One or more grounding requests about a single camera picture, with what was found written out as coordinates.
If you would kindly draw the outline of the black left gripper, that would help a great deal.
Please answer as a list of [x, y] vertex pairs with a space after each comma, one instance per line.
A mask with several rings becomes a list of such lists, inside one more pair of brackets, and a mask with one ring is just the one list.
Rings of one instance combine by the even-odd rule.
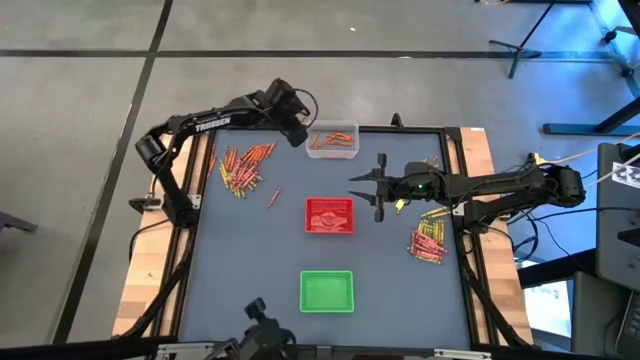
[[253, 100], [271, 126], [285, 131], [292, 147], [299, 147], [306, 141], [307, 127], [299, 116], [308, 116], [310, 111], [287, 81], [274, 79], [265, 91], [257, 91]]

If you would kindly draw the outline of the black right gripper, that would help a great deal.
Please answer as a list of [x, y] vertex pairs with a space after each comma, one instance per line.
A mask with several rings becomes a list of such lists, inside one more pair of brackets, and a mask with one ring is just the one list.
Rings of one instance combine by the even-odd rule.
[[352, 182], [375, 181], [376, 194], [350, 191], [350, 194], [362, 198], [375, 206], [374, 221], [382, 222], [385, 217], [384, 204], [397, 200], [436, 201], [445, 207], [450, 207], [449, 182], [445, 174], [426, 162], [409, 162], [406, 173], [400, 177], [387, 176], [387, 155], [377, 155], [378, 168], [373, 168], [364, 175], [350, 178]]

